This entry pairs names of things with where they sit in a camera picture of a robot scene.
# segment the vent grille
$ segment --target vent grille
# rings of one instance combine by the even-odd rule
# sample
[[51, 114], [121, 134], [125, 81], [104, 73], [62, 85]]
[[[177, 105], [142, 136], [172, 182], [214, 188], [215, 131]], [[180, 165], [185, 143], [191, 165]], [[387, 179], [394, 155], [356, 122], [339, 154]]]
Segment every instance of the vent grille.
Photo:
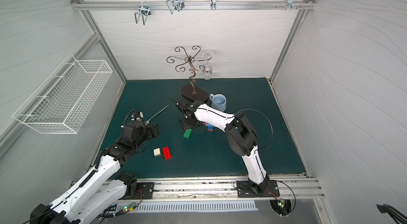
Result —
[[[117, 211], [130, 203], [118, 203]], [[168, 212], [235, 212], [257, 211], [254, 200], [225, 200], [199, 202], [142, 202], [131, 213]]]

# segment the red lego brick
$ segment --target red lego brick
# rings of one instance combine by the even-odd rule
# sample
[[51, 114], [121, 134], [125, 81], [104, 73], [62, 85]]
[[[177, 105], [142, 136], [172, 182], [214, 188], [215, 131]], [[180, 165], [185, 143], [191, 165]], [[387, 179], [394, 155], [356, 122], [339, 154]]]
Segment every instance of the red lego brick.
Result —
[[164, 147], [164, 148], [162, 149], [162, 153], [164, 153], [164, 158], [165, 158], [166, 160], [168, 160], [168, 159], [171, 158], [170, 149], [168, 149], [168, 146], [166, 146], [166, 147]]

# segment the metal fork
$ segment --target metal fork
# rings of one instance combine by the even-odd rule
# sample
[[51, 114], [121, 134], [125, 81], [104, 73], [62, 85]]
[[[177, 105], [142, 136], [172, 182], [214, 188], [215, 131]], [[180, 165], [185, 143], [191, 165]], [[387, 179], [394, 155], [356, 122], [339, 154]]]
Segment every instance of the metal fork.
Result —
[[156, 113], [155, 115], [153, 115], [153, 117], [151, 117], [149, 120], [147, 120], [146, 122], [144, 122], [144, 125], [149, 125], [150, 124], [150, 120], [153, 119], [154, 117], [156, 117], [157, 115], [159, 115], [162, 111], [164, 111], [167, 107], [169, 107], [170, 105], [167, 105], [165, 108], [161, 109], [158, 113]]

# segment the white wall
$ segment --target white wall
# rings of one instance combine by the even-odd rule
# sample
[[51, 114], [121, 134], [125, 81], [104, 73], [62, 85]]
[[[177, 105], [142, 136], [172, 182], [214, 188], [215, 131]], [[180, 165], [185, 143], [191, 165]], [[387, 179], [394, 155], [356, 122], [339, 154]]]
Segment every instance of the white wall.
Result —
[[[33, 90], [91, 35], [70, 0], [0, 0], [0, 135]], [[84, 58], [108, 60], [99, 44]], [[114, 72], [77, 135], [24, 131], [0, 160], [1, 223], [23, 223], [83, 175], [121, 85]]]
[[[175, 66], [180, 63], [168, 64], [166, 58], [184, 56], [174, 51], [177, 46], [184, 46], [192, 53], [195, 45], [214, 53], [210, 61], [214, 78], [269, 77], [296, 16], [296, 11], [176, 11], [171, 14], [153, 10], [143, 25], [135, 23], [134, 12], [92, 12], [127, 79], [188, 78], [188, 68], [185, 73], [178, 73]], [[200, 64], [205, 63], [196, 62], [196, 68]]]
[[407, 0], [316, 0], [274, 82], [334, 223], [407, 213]]
[[70, 0], [0, 0], [0, 135], [19, 106], [91, 35]]

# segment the white lego brick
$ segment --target white lego brick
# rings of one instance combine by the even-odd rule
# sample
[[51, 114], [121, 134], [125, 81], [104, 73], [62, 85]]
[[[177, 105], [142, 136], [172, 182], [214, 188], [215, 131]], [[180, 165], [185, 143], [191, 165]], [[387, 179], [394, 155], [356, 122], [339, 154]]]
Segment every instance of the white lego brick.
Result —
[[154, 149], [154, 156], [161, 155], [160, 148]]

